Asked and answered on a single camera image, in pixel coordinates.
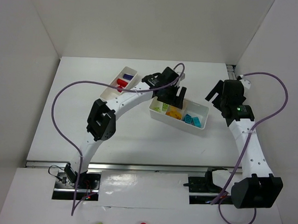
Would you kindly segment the teal lego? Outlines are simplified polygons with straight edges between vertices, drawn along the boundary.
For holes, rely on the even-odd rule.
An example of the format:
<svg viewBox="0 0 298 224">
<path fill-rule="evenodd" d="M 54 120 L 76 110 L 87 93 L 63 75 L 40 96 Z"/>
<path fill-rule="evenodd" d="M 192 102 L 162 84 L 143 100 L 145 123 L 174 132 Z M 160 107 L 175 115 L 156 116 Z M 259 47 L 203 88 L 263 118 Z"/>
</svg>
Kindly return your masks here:
<svg viewBox="0 0 298 224">
<path fill-rule="evenodd" d="M 191 124 L 192 123 L 192 117 L 189 114 L 186 114 L 183 118 L 183 121 L 187 124 Z"/>
<path fill-rule="evenodd" d="M 201 122 L 200 122 L 200 120 L 199 120 L 198 117 L 192 117 L 192 118 L 191 118 L 191 124 L 192 124 L 193 126 L 196 126 L 196 127 L 198 127 L 198 128 L 201 128 Z"/>
</svg>

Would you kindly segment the red rounded lego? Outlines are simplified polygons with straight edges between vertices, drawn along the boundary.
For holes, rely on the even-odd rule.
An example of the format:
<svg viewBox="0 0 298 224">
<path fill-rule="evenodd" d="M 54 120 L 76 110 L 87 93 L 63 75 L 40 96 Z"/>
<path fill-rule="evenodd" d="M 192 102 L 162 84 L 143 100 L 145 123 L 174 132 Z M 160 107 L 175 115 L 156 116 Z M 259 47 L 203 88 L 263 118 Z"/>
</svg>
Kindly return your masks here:
<svg viewBox="0 0 298 224">
<path fill-rule="evenodd" d="M 128 82 L 122 80 L 121 78 L 118 78 L 116 83 L 121 87 L 126 87 L 128 85 Z"/>
</svg>

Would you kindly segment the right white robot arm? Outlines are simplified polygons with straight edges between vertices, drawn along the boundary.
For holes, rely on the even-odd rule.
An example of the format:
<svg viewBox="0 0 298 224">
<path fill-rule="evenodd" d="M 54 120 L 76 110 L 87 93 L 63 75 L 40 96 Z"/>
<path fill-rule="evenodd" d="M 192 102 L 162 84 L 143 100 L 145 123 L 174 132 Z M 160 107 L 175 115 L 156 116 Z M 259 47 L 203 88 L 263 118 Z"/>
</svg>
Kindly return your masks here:
<svg viewBox="0 0 298 224">
<path fill-rule="evenodd" d="M 220 80 L 206 97 L 221 111 L 242 156 L 239 163 L 241 177 L 231 175 L 224 168 L 209 168 L 206 176 L 209 184 L 221 187 L 231 195 L 236 208 L 269 208 L 281 192 L 283 181 L 274 176 L 267 164 L 254 128 L 253 111 L 244 104 L 244 93 L 241 81 Z"/>
</svg>

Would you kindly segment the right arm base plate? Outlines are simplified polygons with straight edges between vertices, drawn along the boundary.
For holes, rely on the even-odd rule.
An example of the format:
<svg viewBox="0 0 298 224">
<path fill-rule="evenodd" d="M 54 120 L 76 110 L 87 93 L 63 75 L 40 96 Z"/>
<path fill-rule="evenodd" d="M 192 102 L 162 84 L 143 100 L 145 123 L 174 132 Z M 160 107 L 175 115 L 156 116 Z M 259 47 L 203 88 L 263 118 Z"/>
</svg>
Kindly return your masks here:
<svg viewBox="0 0 298 224">
<path fill-rule="evenodd" d="M 189 204 L 209 204 L 221 192 L 222 188 L 213 184 L 213 168 L 208 168 L 204 175 L 190 175 L 187 183 Z"/>
</svg>

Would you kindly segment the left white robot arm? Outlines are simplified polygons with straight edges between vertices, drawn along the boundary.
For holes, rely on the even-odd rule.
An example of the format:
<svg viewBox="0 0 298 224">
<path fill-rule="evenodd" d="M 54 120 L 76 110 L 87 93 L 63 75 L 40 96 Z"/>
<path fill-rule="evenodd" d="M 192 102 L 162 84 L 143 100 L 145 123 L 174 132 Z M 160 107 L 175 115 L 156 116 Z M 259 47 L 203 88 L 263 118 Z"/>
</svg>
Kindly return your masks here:
<svg viewBox="0 0 298 224">
<path fill-rule="evenodd" d="M 168 105 L 183 108 L 187 88 L 180 88 L 185 78 L 185 67 L 178 74 L 166 67 L 162 73 L 146 75 L 127 92 L 110 99 L 94 101 L 87 118 L 86 136 L 79 148 L 79 155 L 69 161 L 64 169 L 71 183 L 79 186 L 85 178 L 91 159 L 103 141 L 110 139 L 116 131 L 116 121 L 135 106 L 156 97 Z"/>
</svg>

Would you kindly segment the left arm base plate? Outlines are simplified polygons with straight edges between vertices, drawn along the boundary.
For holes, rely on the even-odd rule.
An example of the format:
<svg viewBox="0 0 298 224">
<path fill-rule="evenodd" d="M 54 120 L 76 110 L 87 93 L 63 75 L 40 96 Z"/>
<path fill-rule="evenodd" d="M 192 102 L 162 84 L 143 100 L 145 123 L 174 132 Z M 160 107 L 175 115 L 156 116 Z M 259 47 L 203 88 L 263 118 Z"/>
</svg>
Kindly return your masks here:
<svg viewBox="0 0 298 224">
<path fill-rule="evenodd" d="M 53 200 L 73 200 L 75 185 L 67 178 L 66 174 L 59 171 L 56 175 L 52 199 Z M 78 186 L 76 200 L 81 200 L 84 196 L 91 195 L 85 200 L 98 201 L 100 187 L 100 172 L 88 173 L 82 184 Z"/>
</svg>

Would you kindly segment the dark blue lego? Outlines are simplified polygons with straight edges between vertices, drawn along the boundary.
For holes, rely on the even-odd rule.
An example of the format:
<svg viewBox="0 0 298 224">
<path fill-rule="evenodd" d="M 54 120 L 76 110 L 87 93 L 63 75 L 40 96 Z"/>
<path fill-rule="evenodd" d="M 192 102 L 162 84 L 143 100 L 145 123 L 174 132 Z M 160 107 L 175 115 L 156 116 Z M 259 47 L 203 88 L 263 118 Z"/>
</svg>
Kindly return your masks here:
<svg viewBox="0 0 298 224">
<path fill-rule="evenodd" d="M 129 74 L 123 74 L 123 79 L 125 80 L 132 80 L 134 78 L 134 76 L 129 75 Z"/>
</svg>

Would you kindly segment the small yellow lego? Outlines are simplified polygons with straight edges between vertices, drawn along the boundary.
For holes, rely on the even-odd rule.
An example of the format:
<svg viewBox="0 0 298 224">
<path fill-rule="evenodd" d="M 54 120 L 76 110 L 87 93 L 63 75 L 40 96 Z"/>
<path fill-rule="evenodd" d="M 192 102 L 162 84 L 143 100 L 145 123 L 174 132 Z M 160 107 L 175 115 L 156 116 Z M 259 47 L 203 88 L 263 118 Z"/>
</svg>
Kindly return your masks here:
<svg viewBox="0 0 298 224">
<path fill-rule="evenodd" d="M 174 106 L 170 106 L 170 111 L 171 112 L 179 112 L 179 109 Z"/>
</svg>

